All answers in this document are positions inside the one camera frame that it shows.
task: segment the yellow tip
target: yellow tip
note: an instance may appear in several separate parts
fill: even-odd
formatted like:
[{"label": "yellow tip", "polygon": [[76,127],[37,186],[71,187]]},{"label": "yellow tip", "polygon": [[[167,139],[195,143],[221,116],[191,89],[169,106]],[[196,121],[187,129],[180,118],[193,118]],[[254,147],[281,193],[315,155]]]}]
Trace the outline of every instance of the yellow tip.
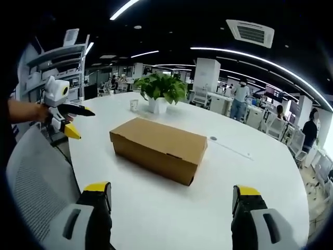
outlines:
[{"label": "yellow tip", "polygon": [[77,129],[72,123],[65,125],[65,130],[63,133],[69,138],[81,139],[80,133],[77,131]]}]

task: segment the paper cup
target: paper cup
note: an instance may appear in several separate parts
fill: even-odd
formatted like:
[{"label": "paper cup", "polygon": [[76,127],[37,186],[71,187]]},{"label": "paper cup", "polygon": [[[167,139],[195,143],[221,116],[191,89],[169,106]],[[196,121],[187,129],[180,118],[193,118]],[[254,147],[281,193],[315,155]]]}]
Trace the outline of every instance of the paper cup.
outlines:
[{"label": "paper cup", "polygon": [[139,103],[138,99],[134,99],[134,100],[130,100],[130,110],[132,112],[136,112],[137,111],[137,105]]}]

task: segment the green plant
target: green plant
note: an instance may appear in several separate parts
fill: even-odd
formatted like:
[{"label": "green plant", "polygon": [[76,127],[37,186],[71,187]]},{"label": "green plant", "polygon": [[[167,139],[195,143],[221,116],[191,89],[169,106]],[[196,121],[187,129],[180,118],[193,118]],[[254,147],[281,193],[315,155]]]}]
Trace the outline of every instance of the green plant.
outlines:
[{"label": "green plant", "polygon": [[135,80],[134,85],[141,88],[141,96],[145,98],[145,94],[156,100],[164,97],[168,103],[184,99],[187,93],[187,86],[179,78],[172,77],[167,74],[151,74]]}]

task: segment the led light strip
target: led light strip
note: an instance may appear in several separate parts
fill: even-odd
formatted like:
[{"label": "led light strip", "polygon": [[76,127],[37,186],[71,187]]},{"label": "led light strip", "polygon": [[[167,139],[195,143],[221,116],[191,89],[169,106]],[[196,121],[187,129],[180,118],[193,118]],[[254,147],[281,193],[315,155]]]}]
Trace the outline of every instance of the led light strip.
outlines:
[{"label": "led light strip", "polygon": [[256,85],[255,83],[252,83],[252,82],[248,82],[248,84],[251,84],[251,85],[256,86],[256,87],[258,87],[258,88],[261,88],[261,89],[263,89],[263,90],[266,89],[266,88],[264,88],[264,87],[261,87],[261,86],[259,86],[259,85]]},{"label": "led light strip", "polygon": [[144,56],[144,55],[148,55],[148,54],[153,54],[153,53],[158,53],[158,52],[159,52],[159,51],[146,52],[146,53],[143,53],[143,54],[139,54],[139,55],[131,56],[131,58],[138,57],[138,56]]},{"label": "led light strip", "polygon": [[84,53],[85,56],[86,56],[86,55],[88,54],[88,52],[91,50],[91,48],[93,47],[93,45],[94,45],[93,42],[89,43],[89,46],[88,46],[87,50],[86,50],[85,53]]},{"label": "led light strip", "polygon": [[187,67],[196,67],[195,65],[189,65],[189,64],[156,64],[153,65],[153,67],[157,66],[187,66]]},{"label": "led light strip", "polygon": [[274,89],[276,89],[276,90],[279,90],[279,91],[281,91],[281,92],[283,92],[283,93],[289,95],[290,97],[294,98],[296,102],[298,102],[297,98],[295,98],[294,96],[288,94],[287,92],[284,92],[283,90],[279,89],[278,87],[276,87],[276,86],[274,86],[274,85],[271,85],[271,84],[269,84],[269,83],[267,83],[267,82],[264,82],[264,81],[262,81],[262,80],[259,80],[259,79],[257,79],[257,78],[251,77],[251,76],[247,76],[246,74],[241,74],[241,73],[238,73],[238,72],[233,72],[233,71],[225,70],[225,69],[220,69],[220,70],[222,70],[222,71],[226,71],[226,72],[230,72],[230,73],[234,73],[234,74],[239,74],[239,75],[244,76],[244,77],[252,78],[252,79],[254,79],[254,80],[258,81],[258,82],[262,82],[262,83],[264,83],[264,84],[266,84],[266,85],[268,85],[268,86],[270,86],[270,87],[272,87],[272,88],[274,88]]},{"label": "led light strip", "polygon": [[240,79],[238,79],[238,78],[236,78],[236,77],[230,77],[230,76],[228,76],[228,77],[240,81]]},{"label": "led light strip", "polygon": [[121,7],[116,13],[110,17],[110,20],[116,20],[121,14],[123,14],[128,8],[130,8],[133,4],[139,2],[140,0],[130,0],[123,7]]},{"label": "led light strip", "polygon": [[182,70],[184,70],[184,71],[192,71],[191,69],[172,69],[172,70],[178,70],[178,71],[182,71]]},{"label": "led light strip", "polygon": [[247,56],[250,58],[254,58],[260,61],[263,61],[267,64],[273,65],[274,67],[283,70],[284,72],[290,74],[291,76],[295,77],[296,79],[298,79],[299,81],[301,81],[302,83],[304,83],[307,87],[309,87],[315,94],[317,94],[317,96],[323,100],[323,102],[327,105],[327,107],[333,111],[333,107],[330,105],[330,103],[322,96],[322,94],[316,90],[312,85],[310,85],[308,82],[306,82],[303,78],[301,78],[300,76],[296,75],[295,73],[291,72],[290,70],[275,64],[274,62],[268,61],[266,59],[263,59],[261,57],[258,56],[253,56],[247,53],[243,53],[243,52],[239,52],[239,51],[231,51],[229,49],[222,49],[222,48],[205,48],[205,47],[192,47],[191,49],[200,49],[200,50],[206,50],[206,51],[220,51],[220,52],[227,52],[227,53],[233,53],[233,54],[238,54],[238,55],[242,55],[242,56]]}]

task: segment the person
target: person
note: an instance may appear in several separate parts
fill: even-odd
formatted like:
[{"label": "person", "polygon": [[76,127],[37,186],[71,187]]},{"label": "person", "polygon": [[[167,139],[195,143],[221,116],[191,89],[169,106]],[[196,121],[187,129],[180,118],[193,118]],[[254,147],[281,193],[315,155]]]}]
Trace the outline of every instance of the person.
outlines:
[{"label": "person", "polygon": [[316,108],[312,109],[310,116],[309,116],[309,121],[305,123],[302,132],[305,134],[305,139],[303,143],[303,151],[308,153],[310,149],[312,148],[312,145],[314,141],[317,138],[317,132],[318,128],[316,125],[316,120],[319,118],[319,113]]},{"label": "person", "polygon": [[118,82],[116,81],[116,75],[114,74],[112,76],[112,80],[111,80],[111,86],[115,85],[116,87],[114,88],[115,90],[118,89]]},{"label": "person", "polygon": [[277,118],[283,119],[283,121],[286,121],[285,114],[283,113],[283,106],[282,105],[278,105],[276,107],[276,111],[277,111]]},{"label": "person", "polygon": [[230,118],[240,121],[244,116],[246,110],[245,98],[250,95],[250,89],[246,86],[246,83],[241,82],[236,88],[235,99],[231,106]]}]

